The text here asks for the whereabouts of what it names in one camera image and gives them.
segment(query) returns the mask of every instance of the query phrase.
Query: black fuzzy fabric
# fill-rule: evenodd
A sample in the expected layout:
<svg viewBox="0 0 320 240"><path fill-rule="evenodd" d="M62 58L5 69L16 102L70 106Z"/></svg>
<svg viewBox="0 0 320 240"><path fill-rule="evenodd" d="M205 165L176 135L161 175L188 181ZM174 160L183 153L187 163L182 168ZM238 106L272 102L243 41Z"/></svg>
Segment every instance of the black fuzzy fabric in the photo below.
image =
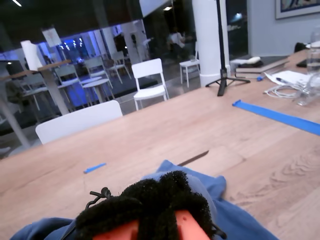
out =
<svg viewBox="0 0 320 240"><path fill-rule="evenodd" d="M83 211L76 218L77 240L92 240L123 224L139 220L137 240L179 240L175 211L188 210L207 236L213 229L207 200L192 193L186 174L174 171L159 181L141 180Z"/></svg>

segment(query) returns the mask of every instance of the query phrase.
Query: notebook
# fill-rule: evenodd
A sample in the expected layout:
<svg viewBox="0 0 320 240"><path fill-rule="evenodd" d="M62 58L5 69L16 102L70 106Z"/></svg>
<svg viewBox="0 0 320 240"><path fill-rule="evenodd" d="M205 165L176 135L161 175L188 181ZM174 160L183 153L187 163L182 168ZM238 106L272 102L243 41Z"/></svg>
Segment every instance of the notebook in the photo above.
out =
<svg viewBox="0 0 320 240"><path fill-rule="evenodd" d="M275 74L275 73L278 73L280 71L283 71L285 69L285 63L284 64L281 64L279 66L276 66L276 67L273 67L271 69L268 69L264 72L237 72L236 73L236 78L245 78L245 79L256 79L258 77L263 77L264 76L264 73L267 73L267 74Z"/></svg>
<svg viewBox="0 0 320 240"><path fill-rule="evenodd" d="M252 67L248 64L239 65L236 73L263 73L269 69L273 69L289 62L288 56L264 56L261 57L262 65Z"/></svg>

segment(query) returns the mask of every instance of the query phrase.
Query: picture frame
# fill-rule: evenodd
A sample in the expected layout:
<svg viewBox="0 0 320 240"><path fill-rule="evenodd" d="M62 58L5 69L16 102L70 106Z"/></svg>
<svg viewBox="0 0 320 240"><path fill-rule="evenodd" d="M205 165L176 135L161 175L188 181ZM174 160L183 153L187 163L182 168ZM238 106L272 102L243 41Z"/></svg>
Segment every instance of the picture frame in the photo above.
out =
<svg viewBox="0 0 320 240"><path fill-rule="evenodd" d="M320 0L275 0L276 19L318 12L320 12Z"/></svg>

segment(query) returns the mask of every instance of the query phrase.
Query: blue jacket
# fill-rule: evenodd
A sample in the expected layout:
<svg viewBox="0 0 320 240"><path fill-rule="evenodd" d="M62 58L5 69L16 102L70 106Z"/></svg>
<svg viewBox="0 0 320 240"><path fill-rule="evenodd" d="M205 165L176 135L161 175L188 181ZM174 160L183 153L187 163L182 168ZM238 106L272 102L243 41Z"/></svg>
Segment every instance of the blue jacket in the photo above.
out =
<svg viewBox="0 0 320 240"><path fill-rule="evenodd" d="M143 179L158 180L166 172L184 171L188 183L194 192L205 197L209 203L212 221L224 231L228 240L277 240L268 230L262 227L249 213L224 200L222 194L226 189L224 177L211 177L180 167L165 160L156 173ZM46 218L25 226L18 231L12 240L60 240L75 226L75 221L65 218ZM65 240L75 239L75 232Z"/></svg>

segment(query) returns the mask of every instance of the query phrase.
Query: paper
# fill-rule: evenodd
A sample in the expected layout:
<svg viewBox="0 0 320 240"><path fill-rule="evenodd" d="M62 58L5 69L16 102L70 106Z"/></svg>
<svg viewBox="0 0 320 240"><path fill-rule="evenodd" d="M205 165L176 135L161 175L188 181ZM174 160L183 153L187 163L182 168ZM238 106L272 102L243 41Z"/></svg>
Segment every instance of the paper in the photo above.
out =
<svg viewBox="0 0 320 240"><path fill-rule="evenodd" d="M275 73L273 75L264 73L268 79L270 79L272 82L278 85L287 85L287 84L303 84L306 85L310 79L310 75L302 74L295 71L281 71L278 73Z"/></svg>
<svg viewBox="0 0 320 240"><path fill-rule="evenodd" d="M21 46L29 69L31 71L38 71L38 68L41 68L43 65L38 57L37 45L32 44L30 41L22 41Z"/></svg>
<svg viewBox="0 0 320 240"><path fill-rule="evenodd" d="M51 48L61 44L60 37L54 27L48 30L42 31L42 34L46 42L49 44Z"/></svg>

